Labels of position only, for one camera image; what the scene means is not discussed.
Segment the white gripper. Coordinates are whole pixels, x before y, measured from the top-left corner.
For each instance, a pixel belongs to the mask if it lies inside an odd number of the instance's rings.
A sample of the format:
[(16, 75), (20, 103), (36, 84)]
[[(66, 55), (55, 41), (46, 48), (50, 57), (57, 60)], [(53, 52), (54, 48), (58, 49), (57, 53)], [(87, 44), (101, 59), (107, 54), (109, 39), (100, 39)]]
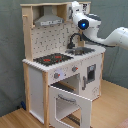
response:
[(72, 7), (72, 19), (74, 22), (79, 22), (81, 20), (86, 19), (86, 16), (82, 11), (82, 6), (77, 1), (72, 2), (71, 7)]

